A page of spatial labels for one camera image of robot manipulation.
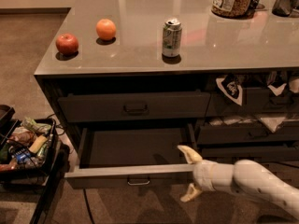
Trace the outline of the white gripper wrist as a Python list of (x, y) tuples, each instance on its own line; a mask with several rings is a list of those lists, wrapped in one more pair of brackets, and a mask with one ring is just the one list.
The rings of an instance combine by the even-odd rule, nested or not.
[(194, 200), (203, 191), (233, 192), (234, 187), (234, 166), (232, 164), (217, 163), (203, 160), (202, 156), (194, 149), (178, 145), (178, 149), (184, 154), (188, 164), (193, 166), (193, 180), (187, 192), (180, 198), (184, 203)]

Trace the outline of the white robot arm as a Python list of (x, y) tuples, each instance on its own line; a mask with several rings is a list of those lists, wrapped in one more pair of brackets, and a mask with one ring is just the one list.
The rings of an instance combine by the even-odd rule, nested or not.
[(285, 183), (261, 164), (240, 160), (224, 164), (204, 160), (188, 146), (178, 145), (185, 160), (192, 166), (193, 182), (180, 199), (188, 202), (203, 191), (222, 191), (250, 200), (264, 200), (299, 219), (299, 189)]

